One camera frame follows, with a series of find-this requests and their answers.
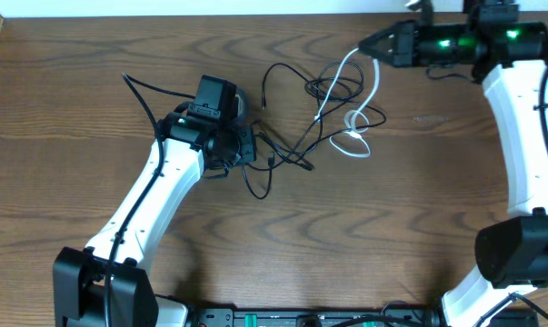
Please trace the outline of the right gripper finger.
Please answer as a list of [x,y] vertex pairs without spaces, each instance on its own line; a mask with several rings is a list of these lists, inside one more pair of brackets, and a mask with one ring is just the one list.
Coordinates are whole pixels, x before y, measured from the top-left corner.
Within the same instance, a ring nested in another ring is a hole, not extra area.
[[396,67],[397,52],[393,48],[386,48],[386,49],[370,48],[366,51],[366,53],[369,56],[371,56],[373,59],[377,59],[379,62],[383,64],[388,64],[392,67]]
[[396,25],[389,26],[359,42],[360,51],[393,51],[396,35]]

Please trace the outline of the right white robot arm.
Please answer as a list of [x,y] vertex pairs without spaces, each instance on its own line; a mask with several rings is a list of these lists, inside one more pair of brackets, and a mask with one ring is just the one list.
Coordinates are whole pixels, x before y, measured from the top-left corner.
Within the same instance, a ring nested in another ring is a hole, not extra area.
[[397,68],[465,64],[483,88],[500,135],[508,217],[476,236],[476,264],[423,317],[426,326],[516,326],[507,307],[548,287],[548,29],[523,22],[513,1],[468,1],[462,24],[437,24],[428,1],[417,20],[362,40],[359,50]]

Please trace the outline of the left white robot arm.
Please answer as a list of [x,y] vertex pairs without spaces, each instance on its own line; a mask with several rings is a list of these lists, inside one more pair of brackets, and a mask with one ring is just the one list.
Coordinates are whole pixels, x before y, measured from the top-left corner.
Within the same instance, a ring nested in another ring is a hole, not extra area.
[[53,264],[58,326],[190,326],[187,305],[154,293],[157,248],[184,197],[201,179],[220,179],[253,162],[253,129],[235,84],[202,76],[161,120],[145,167],[105,226],[85,248],[65,247]]

